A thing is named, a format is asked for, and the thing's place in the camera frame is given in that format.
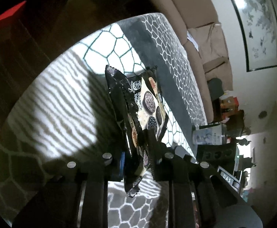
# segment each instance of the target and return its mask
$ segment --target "sofa cushion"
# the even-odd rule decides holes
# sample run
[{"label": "sofa cushion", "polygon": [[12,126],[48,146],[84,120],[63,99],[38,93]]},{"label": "sofa cushion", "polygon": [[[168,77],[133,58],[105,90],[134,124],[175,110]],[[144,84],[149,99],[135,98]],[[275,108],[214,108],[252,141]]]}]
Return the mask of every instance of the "sofa cushion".
[{"label": "sofa cushion", "polygon": [[212,69],[211,71],[205,73],[206,80],[209,81],[212,78],[219,78],[222,81],[222,88],[224,91],[232,91],[232,67],[229,60],[220,66]]},{"label": "sofa cushion", "polygon": [[227,47],[225,45],[224,34],[220,23],[190,28],[188,32],[199,45],[199,55],[203,64],[219,57],[228,58]]},{"label": "sofa cushion", "polygon": [[211,60],[205,64],[203,64],[203,69],[204,69],[204,72],[207,73],[211,70],[213,70],[214,68],[218,67],[219,65],[221,65],[222,63],[228,61],[228,58],[227,57],[218,57],[214,60]]},{"label": "sofa cushion", "polygon": [[212,102],[224,95],[222,81],[219,78],[212,78],[207,84]]},{"label": "sofa cushion", "polygon": [[172,0],[187,28],[195,28],[218,21],[211,0]]},{"label": "sofa cushion", "polygon": [[214,119],[213,109],[212,109],[212,103],[210,98],[210,93],[202,65],[202,60],[194,48],[194,45],[187,41],[186,44],[183,45],[184,49],[187,52],[187,57],[192,69],[192,72],[194,74],[195,80],[197,82],[197,87],[199,88],[200,95],[202,98],[206,119],[207,122],[210,123]]},{"label": "sofa cushion", "polygon": [[187,27],[172,0],[150,0],[158,12],[164,14],[181,44],[187,42]]}]

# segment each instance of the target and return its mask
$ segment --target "black snack bag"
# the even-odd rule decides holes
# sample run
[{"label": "black snack bag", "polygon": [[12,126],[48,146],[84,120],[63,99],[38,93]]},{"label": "black snack bag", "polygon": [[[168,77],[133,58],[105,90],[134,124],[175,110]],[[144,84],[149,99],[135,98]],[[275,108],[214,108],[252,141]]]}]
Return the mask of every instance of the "black snack bag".
[{"label": "black snack bag", "polygon": [[154,140],[161,141],[168,122],[156,69],[147,69],[144,73],[129,78],[108,65],[105,70],[116,120],[128,145],[124,185],[130,197],[139,191],[138,184],[146,170],[153,168],[156,163],[150,157],[150,149],[156,146],[148,146],[148,136],[143,130],[152,131]]}]

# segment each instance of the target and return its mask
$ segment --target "metal bolt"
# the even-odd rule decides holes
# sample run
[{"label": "metal bolt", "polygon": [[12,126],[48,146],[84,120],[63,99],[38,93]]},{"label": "metal bolt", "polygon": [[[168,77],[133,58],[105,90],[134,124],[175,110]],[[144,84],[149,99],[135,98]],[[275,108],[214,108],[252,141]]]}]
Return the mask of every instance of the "metal bolt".
[{"label": "metal bolt", "polygon": [[70,161],[69,163],[67,163],[68,168],[74,168],[75,166],[76,166],[76,163],[74,161]]},{"label": "metal bolt", "polygon": [[112,162],[112,154],[111,153],[104,153],[102,155],[102,158],[104,159],[104,163],[106,166],[111,164],[111,162]]},{"label": "metal bolt", "polygon": [[111,154],[111,153],[104,153],[104,154],[102,155],[102,157],[103,157],[104,159],[110,159],[110,158],[112,157],[112,154]]},{"label": "metal bolt", "polygon": [[205,161],[203,161],[203,162],[201,162],[200,163],[200,166],[202,167],[202,168],[208,168],[209,167],[209,164],[207,163],[207,162],[205,162]]},{"label": "metal bolt", "polygon": [[172,159],[174,157],[173,153],[165,153],[165,158]]}]

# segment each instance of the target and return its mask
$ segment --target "cookie image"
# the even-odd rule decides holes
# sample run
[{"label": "cookie image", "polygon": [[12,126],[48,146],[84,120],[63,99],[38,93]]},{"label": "cookie image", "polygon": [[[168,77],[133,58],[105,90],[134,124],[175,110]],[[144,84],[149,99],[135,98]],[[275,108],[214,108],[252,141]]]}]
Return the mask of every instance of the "cookie image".
[{"label": "cookie image", "polygon": [[150,116],[148,118],[148,122],[147,122],[147,129],[153,129],[154,133],[157,133],[157,122],[156,119],[153,116]]},{"label": "cookie image", "polygon": [[135,127],[132,128],[132,141],[136,148],[138,143],[137,143],[137,133],[136,133]]},{"label": "cookie image", "polygon": [[154,79],[152,77],[149,77],[149,82],[152,86],[152,89],[154,90],[155,93],[157,93],[157,89],[156,89],[156,82],[154,81]]},{"label": "cookie image", "polygon": [[156,108],[156,120],[158,121],[159,125],[162,124],[162,115],[161,115],[161,110],[159,108],[159,106]]},{"label": "cookie image", "polygon": [[144,157],[144,154],[143,154],[143,152],[142,152],[140,146],[138,147],[138,153],[139,153],[139,155],[140,155],[142,158]]},{"label": "cookie image", "polygon": [[147,153],[146,151],[144,151],[144,156],[143,156],[143,163],[144,163],[144,166],[146,167],[149,163],[149,160],[148,160],[148,156],[147,156]]},{"label": "cookie image", "polygon": [[156,111],[156,104],[154,103],[153,95],[149,91],[145,92],[143,103],[149,112],[154,113]]}]

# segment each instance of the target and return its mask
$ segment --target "white wall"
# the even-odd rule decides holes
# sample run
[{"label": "white wall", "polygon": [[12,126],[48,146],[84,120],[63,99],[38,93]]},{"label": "white wall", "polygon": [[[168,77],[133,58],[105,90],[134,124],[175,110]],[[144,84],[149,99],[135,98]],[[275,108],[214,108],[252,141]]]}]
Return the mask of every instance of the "white wall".
[{"label": "white wall", "polygon": [[264,132],[250,135],[247,139],[251,140],[251,155],[255,148],[257,163],[250,171],[249,186],[254,192],[249,194],[248,203],[254,205],[265,225],[277,212],[277,105],[273,107]]},{"label": "white wall", "polygon": [[[277,99],[277,68],[246,72],[246,59],[243,37],[231,0],[212,0],[222,23],[229,59],[232,66],[233,85],[245,112],[245,125],[251,127],[252,133],[261,132]],[[273,0],[277,13],[277,0]],[[260,120],[261,111],[268,116]]]}]

